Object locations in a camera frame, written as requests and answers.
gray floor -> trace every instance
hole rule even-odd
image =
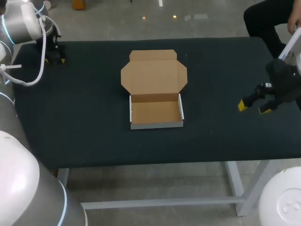
[[[61,0],[50,15],[62,40],[238,37],[247,36],[243,12],[257,1],[162,0],[160,7],[158,0],[87,0],[86,11],[73,11],[71,0]],[[289,39],[286,25],[277,31]],[[301,165],[282,162],[283,169]],[[238,163],[244,185],[257,164]],[[221,162],[71,169],[68,188],[80,202],[231,195]],[[256,209],[240,218],[233,205],[88,210],[87,216],[90,226],[259,226]]]

white table leg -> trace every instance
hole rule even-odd
[[[69,175],[69,168],[58,170],[57,179],[63,184],[64,187],[67,186],[68,175]]]
[[[244,193],[244,187],[243,184],[241,183],[241,178],[239,175],[236,161],[227,161],[225,162],[225,164],[228,172],[230,185],[233,191],[233,195],[242,196]]]
[[[236,206],[236,213],[239,217],[246,216],[252,209],[267,182],[275,175],[280,160],[261,160],[249,185],[247,186],[243,198],[245,201]]]

orange object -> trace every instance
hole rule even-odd
[[[85,0],[72,0],[72,7],[75,10],[84,10],[86,8]]]

box lid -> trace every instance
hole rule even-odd
[[[133,50],[121,84],[131,95],[179,93],[187,84],[187,69],[172,49]]]

open cardboard box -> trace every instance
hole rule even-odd
[[[121,84],[131,94],[131,129],[183,126],[179,92],[187,84],[187,70],[174,50],[132,51]]]

